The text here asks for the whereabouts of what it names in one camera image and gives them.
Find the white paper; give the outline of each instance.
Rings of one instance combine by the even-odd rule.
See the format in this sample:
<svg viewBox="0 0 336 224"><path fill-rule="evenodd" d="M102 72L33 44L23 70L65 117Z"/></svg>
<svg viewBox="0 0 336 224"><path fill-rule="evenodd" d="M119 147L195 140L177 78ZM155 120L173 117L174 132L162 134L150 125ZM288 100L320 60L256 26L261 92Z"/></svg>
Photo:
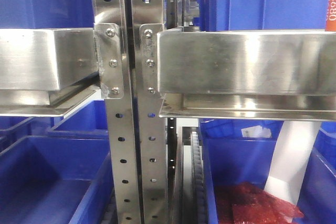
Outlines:
<svg viewBox="0 0 336 224"><path fill-rule="evenodd" d="M285 121L273 153L265 191L297 204L321 122Z"/></svg>
<svg viewBox="0 0 336 224"><path fill-rule="evenodd" d="M260 125L244 128L241 130L241 134L243 137L265 137L265 138L272 137L271 130L268 128L263 128Z"/></svg>

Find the metal post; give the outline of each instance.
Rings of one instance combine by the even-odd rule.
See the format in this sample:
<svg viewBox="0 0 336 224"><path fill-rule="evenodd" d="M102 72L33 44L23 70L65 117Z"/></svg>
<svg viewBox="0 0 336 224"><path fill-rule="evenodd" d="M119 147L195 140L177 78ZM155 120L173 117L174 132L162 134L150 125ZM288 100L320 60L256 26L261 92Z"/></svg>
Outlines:
<svg viewBox="0 0 336 224"><path fill-rule="evenodd" d="M168 222L165 120L159 118L156 56L164 16L164 0L132 0L145 224Z"/></svg>
<svg viewBox="0 0 336 224"><path fill-rule="evenodd" d="M119 223L141 223L137 149L124 0L93 0Z"/></svg>

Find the bolt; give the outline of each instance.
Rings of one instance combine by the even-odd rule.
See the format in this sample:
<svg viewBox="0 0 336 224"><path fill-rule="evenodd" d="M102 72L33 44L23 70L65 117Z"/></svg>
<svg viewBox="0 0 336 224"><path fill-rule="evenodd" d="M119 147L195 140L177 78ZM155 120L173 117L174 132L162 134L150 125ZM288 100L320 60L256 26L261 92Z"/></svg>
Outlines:
<svg viewBox="0 0 336 224"><path fill-rule="evenodd" d="M144 32L144 34L145 34L145 37L147 39L150 39L150 38L152 38L153 31L151 29L146 29L145 32Z"/></svg>
<svg viewBox="0 0 336 224"><path fill-rule="evenodd" d="M111 68L116 68L118 65L118 61L117 60L110 60L109 65Z"/></svg>
<svg viewBox="0 0 336 224"><path fill-rule="evenodd" d="M151 94L155 94L155 89L154 88L148 88L148 92L150 92Z"/></svg>
<svg viewBox="0 0 336 224"><path fill-rule="evenodd" d="M146 64L147 64L148 67L152 68L152 67L154 67L154 65L155 65L155 61L154 61L154 60L151 60L151 59L148 59L148 60L146 61Z"/></svg>
<svg viewBox="0 0 336 224"><path fill-rule="evenodd" d="M112 88L112 94L119 94L119 88L118 87Z"/></svg>
<svg viewBox="0 0 336 224"><path fill-rule="evenodd" d="M116 31L113 28L108 28L106 30L106 35L110 38L114 37L116 35Z"/></svg>

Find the orange label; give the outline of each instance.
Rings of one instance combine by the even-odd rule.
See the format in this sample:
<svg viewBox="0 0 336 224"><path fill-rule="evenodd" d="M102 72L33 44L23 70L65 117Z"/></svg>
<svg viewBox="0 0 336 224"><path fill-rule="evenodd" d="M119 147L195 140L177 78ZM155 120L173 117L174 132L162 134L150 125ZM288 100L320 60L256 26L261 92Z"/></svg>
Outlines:
<svg viewBox="0 0 336 224"><path fill-rule="evenodd" d="M336 31L336 0L329 0L327 11L326 31Z"/></svg>

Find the blue plastic bin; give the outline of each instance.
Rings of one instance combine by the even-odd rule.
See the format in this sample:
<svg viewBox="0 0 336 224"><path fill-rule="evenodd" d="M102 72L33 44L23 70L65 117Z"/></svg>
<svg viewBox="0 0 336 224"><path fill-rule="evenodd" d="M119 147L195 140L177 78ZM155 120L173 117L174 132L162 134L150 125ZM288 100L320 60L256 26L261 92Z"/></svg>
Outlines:
<svg viewBox="0 0 336 224"><path fill-rule="evenodd" d="M0 152L2 152L4 149L7 149L11 144L11 141L5 137L0 136Z"/></svg>
<svg viewBox="0 0 336 224"><path fill-rule="evenodd" d="M204 137L247 137L247 128L261 126L270 129L270 139L276 140L280 133L283 121L273 120L230 120L230 119L199 119L199 126Z"/></svg>
<svg viewBox="0 0 336 224"><path fill-rule="evenodd" d="M276 141L204 139L204 174L208 223L218 224L214 186L251 182L264 187ZM313 150L298 206L305 214L299 224L332 224L336 220L336 171Z"/></svg>
<svg viewBox="0 0 336 224"><path fill-rule="evenodd" d="M198 0L201 30L324 28L328 0Z"/></svg>
<svg viewBox="0 0 336 224"><path fill-rule="evenodd" d="M0 153L0 223L96 224L112 187L107 140L22 138Z"/></svg>
<svg viewBox="0 0 336 224"><path fill-rule="evenodd" d="M62 118L27 118L22 116L0 116L0 136L6 136L2 146L10 146L28 135L47 135L47 130Z"/></svg>
<svg viewBox="0 0 336 224"><path fill-rule="evenodd" d="M0 0L0 28L93 27L91 0Z"/></svg>
<svg viewBox="0 0 336 224"><path fill-rule="evenodd" d="M75 114L52 127L48 135L108 139L105 102L90 102Z"/></svg>
<svg viewBox="0 0 336 224"><path fill-rule="evenodd" d="M336 168L336 122L323 122L315 141L315 148Z"/></svg>

